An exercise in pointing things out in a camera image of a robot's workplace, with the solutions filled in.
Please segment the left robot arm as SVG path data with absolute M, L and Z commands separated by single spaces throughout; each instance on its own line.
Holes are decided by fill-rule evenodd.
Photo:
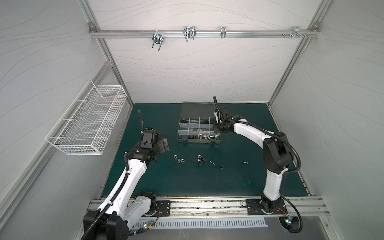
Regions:
M 142 131 L 139 142 L 124 154 L 125 168 L 112 191 L 97 210 L 86 213 L 83 240 L 126 240 L 153 227 L 156 221 L 133 229 L 142 216 L 160 217 L 156 195 L 142 192 L 133 202 L 130 199 L 150 163 L 158 154 L 169 149 L 168 141 L 162 138 L 161 132 L 148 128 Z

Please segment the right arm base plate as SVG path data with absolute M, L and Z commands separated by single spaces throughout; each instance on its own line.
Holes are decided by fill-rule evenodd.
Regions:
M 269 199 L 246 199 L 244 207 L 248 215 L 284 215 L 287 208 L 282 198 L 276 201 Z

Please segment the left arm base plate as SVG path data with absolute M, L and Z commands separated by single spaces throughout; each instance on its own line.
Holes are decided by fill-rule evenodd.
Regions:
M 169 217 L 171 201 L 156 201 L 151 203 L 150 209 L 143 217 Z

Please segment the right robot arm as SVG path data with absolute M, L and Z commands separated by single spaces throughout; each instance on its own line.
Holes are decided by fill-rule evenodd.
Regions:
M 216 107 L 215 133 L 236 133 L 256 143 L 263 150 L 263 162 L 267 168 L 266 185 L 259 206 L 266 214 L 272 214 L 283 201 L 282 187 L 285 176 L 297 170 L 289 170 L 298 153 L 283 132 L 264 130 L 243 117 L 229 114 L 226 107 Z

